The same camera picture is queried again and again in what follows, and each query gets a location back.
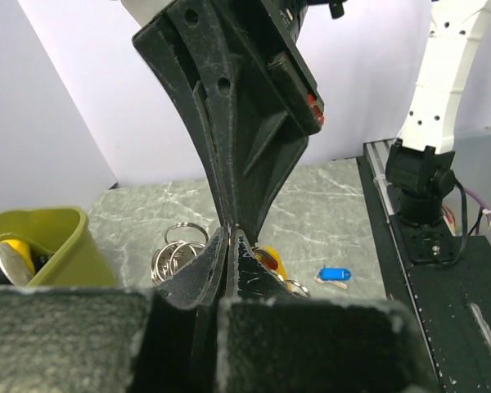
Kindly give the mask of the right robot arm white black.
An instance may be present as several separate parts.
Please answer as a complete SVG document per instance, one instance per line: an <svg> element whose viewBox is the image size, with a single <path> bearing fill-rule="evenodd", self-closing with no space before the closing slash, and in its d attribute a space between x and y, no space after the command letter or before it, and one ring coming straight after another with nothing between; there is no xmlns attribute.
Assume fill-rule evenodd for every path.
<svg viewBox="0 0 491 393"><path fill-rule="evenodd" d="M225 228L256 241L311 135L324 125L318 85L296 47L309 1L127 1L133 46L181 116ZM417 264L455 265L438 230L459 106L491 1L433 1L416 86L385 179Z"/></svg>

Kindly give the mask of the yellow tag key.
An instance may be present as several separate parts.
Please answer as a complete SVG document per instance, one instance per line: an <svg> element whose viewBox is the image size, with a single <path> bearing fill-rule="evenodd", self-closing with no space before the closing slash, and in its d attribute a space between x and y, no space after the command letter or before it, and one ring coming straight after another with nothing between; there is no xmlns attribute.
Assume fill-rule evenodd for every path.
<svg viewBox="0 0 491 393"><path fill-rule="evenodd" d="M254 246L252 251L257 261L267 268L289 291L297 296L312 297L306 286L288 277L282 258L275 249L269 246Z"/></svg>

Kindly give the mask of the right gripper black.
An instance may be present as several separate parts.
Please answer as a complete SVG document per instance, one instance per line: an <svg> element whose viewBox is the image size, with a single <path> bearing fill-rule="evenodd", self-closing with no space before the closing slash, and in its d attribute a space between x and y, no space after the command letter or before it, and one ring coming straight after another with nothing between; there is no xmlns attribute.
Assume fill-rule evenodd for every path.
<svg viewBox="0 0 491 393"><path fill-rule="evenodd" d="M132 44L180 114L219 223L256 241L325 120L296 41L306 1L133 3Z"/></svg>

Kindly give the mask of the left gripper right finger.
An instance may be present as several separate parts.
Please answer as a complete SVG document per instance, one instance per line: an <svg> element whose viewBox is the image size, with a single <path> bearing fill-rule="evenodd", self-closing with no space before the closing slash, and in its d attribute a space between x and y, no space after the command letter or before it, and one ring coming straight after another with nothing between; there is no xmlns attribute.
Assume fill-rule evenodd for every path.
<svg viewBox="0 0 491 393"><path fill-rule="evenodd" d="M218 392L282 392L290 389L291 305L302 297L255 257L246 235L231 232L227 277L218 303Z"/></svg>

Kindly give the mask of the large keyring with small rings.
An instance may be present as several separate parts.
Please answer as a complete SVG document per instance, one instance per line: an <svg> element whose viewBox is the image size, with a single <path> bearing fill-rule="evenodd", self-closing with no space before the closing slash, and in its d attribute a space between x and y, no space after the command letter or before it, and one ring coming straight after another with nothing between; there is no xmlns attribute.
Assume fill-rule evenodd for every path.
<svg viewBox="0 0 491 393"><path fill-rule="evenodd" d="M169 240L169 234L180 228L195 229L204 241ZM203 227L192 222L179 222L164 231L164 245L151 257L151 283L156 287L175 275L188 262L195 259L209 241L209 234Z"/></svg>

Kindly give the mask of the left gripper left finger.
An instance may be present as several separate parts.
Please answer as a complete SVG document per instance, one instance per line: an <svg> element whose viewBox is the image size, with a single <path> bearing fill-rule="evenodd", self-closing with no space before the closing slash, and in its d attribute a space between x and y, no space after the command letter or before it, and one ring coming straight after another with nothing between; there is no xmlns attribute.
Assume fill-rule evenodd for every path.
<svg viewBox="0 0 491 393"><path fill-rule="evenodd" d="M164 378L162 384L175 391L213 390L228 242L227 229L218 228L204 250L158 288L156 371Z"/></svg>

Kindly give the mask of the olive green plastic bin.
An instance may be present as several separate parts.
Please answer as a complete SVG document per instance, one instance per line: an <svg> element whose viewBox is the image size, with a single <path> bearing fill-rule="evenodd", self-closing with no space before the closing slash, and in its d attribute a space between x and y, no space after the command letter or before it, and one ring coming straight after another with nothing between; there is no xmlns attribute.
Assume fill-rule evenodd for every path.
<svg viewBox="0 0 491 393"><path fill-rule="evenodd" d="M0 242L27 242L36 274L22 287L115 287L106 258L92 238L88 216L78 207L0 213Z"/></svg>

